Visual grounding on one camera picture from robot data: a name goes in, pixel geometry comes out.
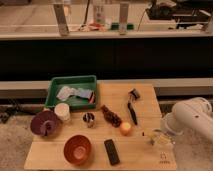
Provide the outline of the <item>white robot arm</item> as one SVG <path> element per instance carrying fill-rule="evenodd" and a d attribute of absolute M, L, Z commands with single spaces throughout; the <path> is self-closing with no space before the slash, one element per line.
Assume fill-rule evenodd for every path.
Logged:
<path fill-rule="evenodd" d="M 213 112 L 210 102 L 202 97 L 175 103 L 160 123 L 161 130 L 170 135 L 181 135 L 189 127 L 213 142 Z"/>

